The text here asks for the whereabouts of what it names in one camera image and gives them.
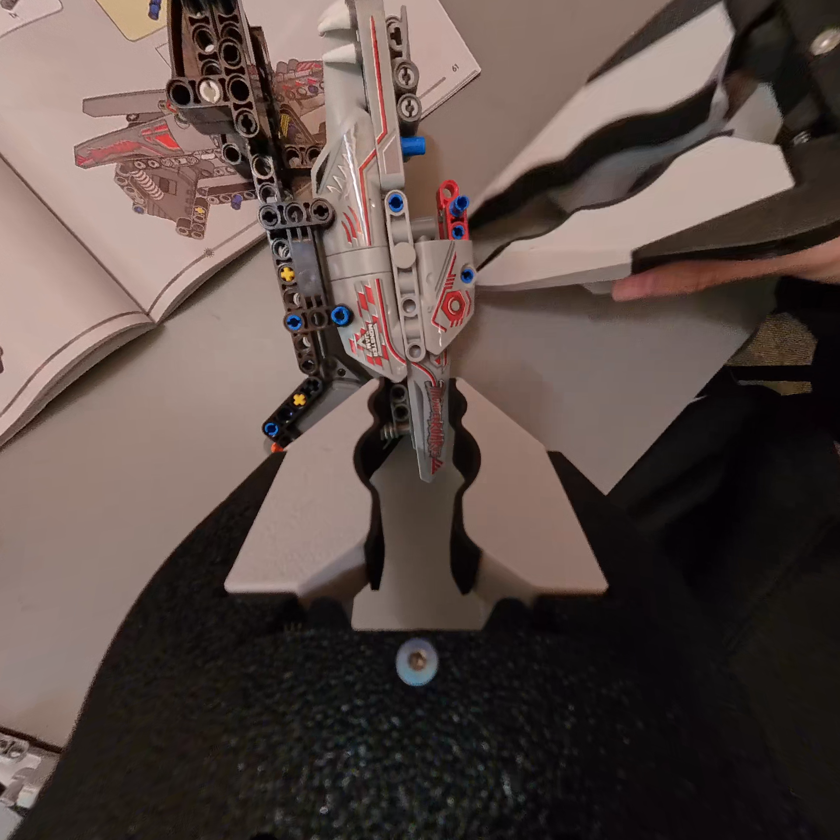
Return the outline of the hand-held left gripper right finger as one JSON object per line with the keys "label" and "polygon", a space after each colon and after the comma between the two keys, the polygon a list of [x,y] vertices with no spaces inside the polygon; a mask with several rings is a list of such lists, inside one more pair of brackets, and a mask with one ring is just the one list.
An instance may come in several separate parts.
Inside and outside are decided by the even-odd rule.
{"label": "hand-held left gripper right finger", "polygon": [[450,569],[477,597],[602,595],[608,583],[548,450],[466,380],[452,380],[456,492]]}

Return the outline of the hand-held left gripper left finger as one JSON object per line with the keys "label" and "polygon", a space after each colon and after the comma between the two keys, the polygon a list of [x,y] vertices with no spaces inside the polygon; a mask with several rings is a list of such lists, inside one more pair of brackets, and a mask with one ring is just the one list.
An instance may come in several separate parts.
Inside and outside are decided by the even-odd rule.
{"label": "hand-held left gripper left finger", "polygon": [[374,427],[383,380],[348,396],[292,443],[224,583],[244,596],[355,597],[368,583],[374,500],[357,444]]}

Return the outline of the person's right hand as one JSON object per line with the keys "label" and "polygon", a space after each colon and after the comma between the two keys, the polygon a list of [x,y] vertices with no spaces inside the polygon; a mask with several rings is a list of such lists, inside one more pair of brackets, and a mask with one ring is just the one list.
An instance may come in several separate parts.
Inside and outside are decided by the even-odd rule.
{"label": "person's right hand", "polygon": [[659,266],[616,281],[612,299],[636,301],[684,296],[736,281],[774,276],[837,284],[838,251],[819,247],[771,259],[698,260]]}

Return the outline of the grey brick toy truck model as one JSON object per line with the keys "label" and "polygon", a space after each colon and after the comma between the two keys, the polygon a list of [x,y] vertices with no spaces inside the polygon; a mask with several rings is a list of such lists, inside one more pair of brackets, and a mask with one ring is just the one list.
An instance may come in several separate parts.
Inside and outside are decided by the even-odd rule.
{"label": "grey brick toy truck model", "polygon": [[434,218],[412,219],[405,165],[425,153],[423,105],[406,7],[334,2],[321,15],[325,142],[311,152],[284,127],[262,31],[242,2],[171,2],[171,79],[178,117],[218,140],[253,186],[283,297],[283,323],[305,380],[262,433],[278,451],[337,380],[382,381],[391,418],[432,481],[450,450],[449,345],[475,310],[469,199],[437,189]]}

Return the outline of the building instruction booklet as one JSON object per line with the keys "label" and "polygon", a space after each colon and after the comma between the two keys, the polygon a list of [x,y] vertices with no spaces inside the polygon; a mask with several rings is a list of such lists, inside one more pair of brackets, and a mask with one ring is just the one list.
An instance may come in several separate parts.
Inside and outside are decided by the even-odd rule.
{"label": "building instruction booklet", "polygon": [[[242,3],[292,111],[284,127],[320,151],[329,44],[319,20],[334,2]],[[440,2],[383,3],[408,11],[423,117],[480,69]],[[170,5],[147,3],[165,12],[155,38],[127,38],[100,2],[49,2],[49,14],[2,36],[2,445],[77,368],[268,244],[254,187],[166,95]],[[281,291],[280,302],[283,321]]]}

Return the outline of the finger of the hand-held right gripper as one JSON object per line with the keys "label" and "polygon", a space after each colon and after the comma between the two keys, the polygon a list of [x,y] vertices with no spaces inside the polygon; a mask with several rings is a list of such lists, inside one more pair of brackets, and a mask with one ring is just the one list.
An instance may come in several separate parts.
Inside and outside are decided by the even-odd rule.
{"label": "finger of the hand-held right gripper", "polygon": [[604,283],[631,273],[634,252],[792,188],[780,146],[719,134],[620,153],[571,189],[573,211],[516,240],[478,271],[478,286],[526,290]]}
{"label": "finger of the hand-held right gripper", "polygon": [[774,142],[782,114],[768,82],[729,74],[729,19],[689,19],[604,67],[479,199],[488,228],[547,197],[562,214],[621,202],[674,159],[724,135]]}

